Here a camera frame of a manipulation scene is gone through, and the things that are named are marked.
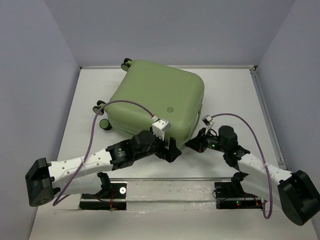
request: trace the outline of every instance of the purple hose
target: purple hose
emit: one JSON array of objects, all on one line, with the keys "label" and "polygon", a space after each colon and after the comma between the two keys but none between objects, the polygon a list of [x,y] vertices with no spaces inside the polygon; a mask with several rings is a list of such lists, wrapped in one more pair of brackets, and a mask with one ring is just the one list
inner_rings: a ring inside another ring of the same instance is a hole
[{"label": "purple hose", "polygon": [[215,117],[219,117],[219,116],[233,116],[233,117],[236,117],[238,119],[240,119],[242,122],[245,123],[245,125],[247,125],[247,127],[250,129],[253,137],[254,137],[254,140],[255,140],[255,143],[256,145],[258,146],[258,149],[259,149],[259,152],[261,154],[261,158],[262,158],[262,162],[265,166],[265,171],[266,171],[266,176],[267,176],[267,179],[268,179],[268,186],[269,186],[269,198],[270,198],[270,207],[269,207],[269,213],[268,215],[266,215],[266,203],[267,201],[266,200],[263,200],[263,207],[262,207],[262,212],[263,212],[263,216],[265,219],[269,219],[271,217],[271,214],[272,214],[272,209],[273,209],[273,194],[272,194],[272,184],[271,184],[271,177],[270,177],[270,173],[269,173],[269,168],[267,166],[267,162],[266,162],[266,159],[265,159],[265,156],[264,156],[264,153],[262,152],[262,149],[261,149],[261,146],[258,142],[258,138],[257,138],[257,135],[255,134],[254,130],[252,129],[252,127],[249,125],[249,123],[244,120],[242,117],[236,115],[236,114],[233,114],[233,113],[219,113],[219,114],[216,114],[216,115],[213,115],[212,118],[215,118]]},{"label": "purple hose", "polygon": [[[149,111],[146,107],[142,106],[139,103],[136,103],[134,101],[129,101],[129,100],[114,100],[114,101],[109,101],[107,102],[105,105],[103,105],[102,107],[100,107],[100,109],[96,112],[94,118],[93,118],[93,123],[92,123],[92,127],[91,127],[91,136],[90,136],[90,141],[89,141],[89,146],[86,150],[85,156],[83,158],[83,162],[85,162],[89,156],[90,153],[90,149],[92,146],[92,142],[94,140],[94,132],[95,132],[95,124],[97,121],[97,117],[99,115],[99,113],[108,105],[110,104],[114,104],[114,103],[128,103],[128,104],[133,104],[136,105],[142,109],[144,109],[145,111],[147,111],[148,114],[151,115],[151,117],[154,116],[154,114],[152,114],[151,111]],[[66,185],[64,186],[64,188],[60,191],[60,193],[58,194],[58,196],[56,197],[55,201],[53,202],[52,206],[56,206],[57,204],[59,204],[61,201],[63,201],[65,198],[67,198],[69,195],[65,195],[63,198],[61,198],[61,196],[64,194],[64,192],[66,191],[66,189],[69,187],[70,183],[72,182],[72,180],[75,178],[75,176],[78,174],[78,172],[80,171],[80,169],[83,167],[84,163],[81,162],[81,164],[78,166],[78,168],[75,170],[75,172],[72,174],[71,178],[69,179],[69,181],[66,183]]]}]

